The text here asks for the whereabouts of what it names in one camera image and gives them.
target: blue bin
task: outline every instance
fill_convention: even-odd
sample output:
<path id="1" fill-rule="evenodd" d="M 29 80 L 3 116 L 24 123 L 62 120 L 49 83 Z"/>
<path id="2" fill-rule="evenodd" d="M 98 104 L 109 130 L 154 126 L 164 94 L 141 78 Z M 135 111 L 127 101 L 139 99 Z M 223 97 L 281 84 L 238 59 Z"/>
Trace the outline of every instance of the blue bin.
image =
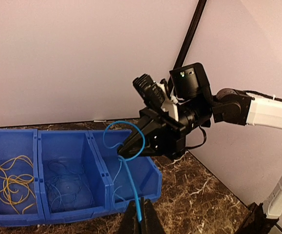
<path id="1" fill-rule="evenodd" d="M 47 224 L 109 213 L 109 182 L 88 131 L 39 131 L 38 164 Z"/>
<path id="2" fill-rule="evenodd" d="M 110 183 L 111 210 L 109 214 L 125 212 L 131 200 L 134 200 L 133 191 L 127 176 L 125 167 L 119 171 L 120 162 L 117 157 L 117 149 L 108 149 L 103 144 L 104 131 L 89 131 L 95 150 L 99 156 L 101 165 Z M 123 142 L 130 130 L 108 131 L 105 134 L 105 142 L 113 146 Z M 152 202 L 161 196 L 162 174 L 150 157 L 137 157 L 127 162 L 133 177 L 139 196 L 150 199 Z"/>
<path id="3" fill-rule="evenodd" d="M 0 226 L 16 227 L 29 226 L 44 223 L 44 214 L 39 192 L 38 183 L 38 160 L 37 160 L 37 130 L 0 130 L 0 164 L 5 161 L 20 156 L 26 155 L 33 162 L 34 167 L 31 168 L 23 161 L 17 160 L 14 166 L 7 171 L 10 175 L 30 174 L 34 177 L 34 184 L 31 184 L 31 190 L 35 192 L 36 201 L 32 195 L 23 203 L 16 205 L 18 211 L 22 211 L 28 205 L 36 202 L 37 205 L 27 209 L 24 214 L 17 214 L 10 205 L 0 201 Z M 3 180 L 0 178 L 0 190 L 2 189 Z M 23 190 L 19 185 L 11 185 L 13 190 Z M 20 199 L 23 193 L 18 193 L 13 196 L 14 201 Z"/>

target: black cable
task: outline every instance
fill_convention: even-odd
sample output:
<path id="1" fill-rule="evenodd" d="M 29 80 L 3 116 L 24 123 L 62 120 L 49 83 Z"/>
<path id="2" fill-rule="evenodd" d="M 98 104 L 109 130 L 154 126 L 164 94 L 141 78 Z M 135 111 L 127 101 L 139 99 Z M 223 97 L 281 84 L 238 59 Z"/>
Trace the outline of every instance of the black cable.
<path id="1" fill-rule="evenodd" d="M 202 131 L 203 136 L 204 136 L 203 143 L 201 143 L 199 145 L 195 145 L 195 146 L 188 146 L 188 147 L 185 148 L 186 150 L 193 150 L 193 149 L 199 148 L 199 147 L 203 146 L 205 144 L 205 142 L 207 141 L 207 133 L 206 133 L 206 131 L 201 126 L 199 126 L 199 129 Z"/>
<path id="2" fill-rule="evenodd" d="M 186 55 L 188 54 L 189 47 L 191 45 L 191 42 L 193 41 L 198 23 L 200 21 L 201 15 L 204 11 L 205 5 L 206 5 L 207 0 L 199 0 L 196 6 L 195 13 L 193 15 L 193 18 L 190 22 L 188 32 L 186 33 L 186 36 L 184 38 L 181 50 L 179 52 L 178 58 L 176 59 L 176 62 L 174 64 L 173 69 L 182 67 L 184 64 L 184 60 L 186 58 Z M 168 80 L 168 87 L 169 91 L 171 92 L 173 89 L 173 83 L 171 78 Z"/>
<path id="3" fill-rule="evenodd" d="M 257 91 L 252 91 L 252 90 L 244 90 L 244 91 L 245 91 L 246 93 L 259 95 L 259 96 L 262 96 L 262 97 L 267 98 L 267 99 L 273 99 L 273 96 L 267 95 L 267 94 L 263 94 L 263 93 L 260 93 L 260 92 L 257 92 Z M 281 102 L 282 102 L 282 98 L 279 98 L 279 97 L 274 98 L 274 100 L 275 100 L 275 101 L 281 101 Z"/>

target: tangled cable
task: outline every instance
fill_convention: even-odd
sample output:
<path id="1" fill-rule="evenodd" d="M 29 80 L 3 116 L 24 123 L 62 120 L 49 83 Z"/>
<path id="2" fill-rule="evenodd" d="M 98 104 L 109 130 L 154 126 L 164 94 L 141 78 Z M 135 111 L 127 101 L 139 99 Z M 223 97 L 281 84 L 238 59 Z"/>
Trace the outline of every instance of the tangled cable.
<path id="1" fill-rule="evenodd" d="M 63 166 L 65 169 L 65 173 L 60 174 L 57 172 L 57 170 L 54 170 L 51 165 L 57 164 Z M 48 168 L 50 171 L 52 171 L 55 176 L 48 179 L 45 183 L 47 187 L 47 195 L 50 205 L 50 212 L 60 212 L 61 207 L 62 211 L 67 211 L 67 206 L 70 207 L 70 204 L 74 204 L 73 208 L 75 209 L 75 201 L 77 199 L 77 195 L 80 193 L 82 187 L 82 184 L 86 186 L 89 193 L 91 194 L 91 201 L 90 201 L 90 207 L 93 203 L 93 195 L 91 190 L 89 189 L 88 185 L 85 182 L 82 182 L 81 176 L 85 173 L 83 165 L 81 165 L 82 171 L 81 173 L 73 172 L 68 169 L 68 167 L 62 163 L 61 161 L 50 161 L 48 163 Z M 75 189 L 72 193 L 63 193 L 63 191 L 60 191 L 59 186 L 64 183 L 72 183 L 76 185 L 77 189 Z"/>
<path id="2" fill-rule="evenodd" d="M 137 190 L 136 190 L 136 187 L 135 187 L 135 184 L 134 184 L 134 181 L 133 181 L 133 178 L 132 178 L 132 175 L 131 175 L 131 172 L 129 170 L 129 167 L 127 165 L 127 161 L 131 161 L 131 160 L 134 160 L 136 157 L 138 157 L 144 150 L 145 148 L 145 143 L 146 143 L 146 140 L 145 140 L 145 136 L 144 134 L 142 133 L 142 131 L 133 123 L 130 123 L 130 122 L 127 122 L 127 121 L 123 121 L 123 120 L 119 120 L 119 121 L 116 121 L 116 122 L 113 122 L 111 123 L 110 125 L 107 126 L 107 128 L 105 129 L 104 133 L 103 133 L 103 144 L 106 148 L 108 149 L 113 149 L 113 148 L 116 148 L 118 147 L 119 145 L 122 145 L 122 143 L 117 143 L 113 146 L 107 146 L 106 143 L 105 143 L 105 134 L 106 132 L 109 130 L 109 128 L 111 126 L 113 126 L 114 124 L 118 124 L 118 123 L 124 123 L 124 124 L 128 124 L 128 125 L 131 125 L 132 127 L 134 127 L 138 132 L 139 134 L 141 135 L 142 137 L 142 140 L 143 140 L 143 144 L 142 144 L 142 147 L 141 149 L 139 150 L 139 152 L 137 152 L 133 157 L 131 158 L 123 158 L 122 156 L 118 155 L 118 160 L 120 161 L 120 167 L 119 167 L 119 170 L 116 174 L 116 176 L 114 177 L 114 180 L 113 182 L 115 182 L 117 176 L 119 175 L 119 172 L 122 168 L 122 163 L 124 164 L 125 168 L 126 168 L 126 171 L 127 171 L 127 174 L 128 174 L 128 179 L 130 181 L 130 184 L 131 184 L 131 188 L 133 190 L 133 195 L 134 195 L 134 200 L 135 200 L 135 207 L 136 207 L 136 214 L 137 214 L 137 220 L 139 221 L 139 223 L 142 221 L 142 212 L 141 212 L 141 206 L 140 206 L 140 201 L 139 201 L 139 197 L 138 197 L 138 194 L 137 194 Z M 118 189 L 122 188 L 122 186 L 119 186 L 118 188 L 116 188 L 113 192 L 113 203 L 114 203 L 114 196 L 117 196 L 119 199 L 125 201 L 124 198 L 120 197 L 119 195 L 116 194 L 116 191 Z"/>
<path id="3" fill-rule="evenodd" d="M 31 194 L 34 199 L 36 200 L 35 194 L 34 192 L 30 189 L 29 185 L 31 183 L 34 183 L 34 177 L 30 174 L 21 174 L 19 176 L 17 175 L 10 175 L 7 176 L 6 171 L 9 171 L 10 169 L 13 168 L 15 162 L 17 160 L 22 160 L 24 162 L 26 162 L 29 166 L 31 166 L 33 168 L 33 163 L 30 160 L 29 157 L 25 156 L 25 155 L 20 155 L 18 157 L 12 158 L 7 160 L 6 162 L 4 162 L 3 164 L 0 165 L 0 171 L 3 173 L 3 175 L 0 175 L 0 178 L 3 179 L 3 189 L 0 190 L 0 200 L 7 205 L 10 205 L 17 214 L 20 214 L 19 211 L 15 208 L 15 205 L 19 205 L 23 202 L 25 202 L 29 195 Z M 7 163 L 12 162 L 11 166 L 9 166 L 8 168 L 3 168 L 4 165 L 6 165 Z M 12 194 L 17 194 L 19 192 L 19 190 L 12 190 L 10 188 L 11 184 L 18 184 L 20 186 L 23 186 L 27 189 L 27 195 L 25 197 L 23 197 L 23 195 L 21 195 L 19 201 L 13 201 L 12 200 Z M 24 212 L 31 208 L 32 206 L 34 206 L 36 203 L 32 203 L 29 206 L 25 207 L 22 210 L 22 214 L 24 214 Z"/>

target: black pole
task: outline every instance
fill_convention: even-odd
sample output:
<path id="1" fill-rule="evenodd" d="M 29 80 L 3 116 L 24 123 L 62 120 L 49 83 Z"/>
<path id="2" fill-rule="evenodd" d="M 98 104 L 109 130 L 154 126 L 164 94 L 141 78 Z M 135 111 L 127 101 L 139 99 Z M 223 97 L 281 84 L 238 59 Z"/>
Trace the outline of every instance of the black pole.
<path id="1" fill-rule="evenodd" d="M 178 58 L 176 59 L 176 62 L 175 62 L 173 69 L 182 67 L 183 64 L 184 64 L 186 55 L 188 54 L 190 44 L 193 41 L 193 37 L 195 35 L 198 23 L 199 23 L 200 18 L 201 18 L 201 15 L 204 11 L 206 2 L 207 2 L 207 0 L 199 0 L 198 3 L 197 3 L 193 19 L 190 22 L 188 32 L 186 33 L 186 36 L 184 38 L 181 50 L 179 52 Z M 169 81 L 168 81 L 168 88 L 169 88 L 170 92 L 173 89 L 173 83 L 172 83 L 171 78 L 169 78 Z"/>

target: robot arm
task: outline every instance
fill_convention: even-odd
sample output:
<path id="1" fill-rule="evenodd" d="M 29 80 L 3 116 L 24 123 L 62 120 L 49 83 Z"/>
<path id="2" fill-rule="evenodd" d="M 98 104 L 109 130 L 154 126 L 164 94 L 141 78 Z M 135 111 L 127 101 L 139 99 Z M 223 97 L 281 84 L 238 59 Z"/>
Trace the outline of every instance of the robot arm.
<path id="1" fill-rule="evenodd" d="M 212 95 L 202 64 L 195 63 L 170 71 L 177 97 L 171 95 L 167 82 L 159 84 L 147 74 L 136 78 L 133 86 L 146 108 L 140 110 L 137 126 L 146 137 L 141 156 L 161 156 L 176 159 L 187 149 L 186 135 L 197 127 L 210 127 L 214 122 L 238 125 L 261 125 L 282 129 L 282 99 L 254 91 L 225 88 Z M 140 134 L 133 130 L 119 155 L 129 158 L 142 144 Z M 282 214 L 282 177 L 271 195 L 260 204 L 256 217 L 243 225 L 242 233 L 268 233 Z"/>

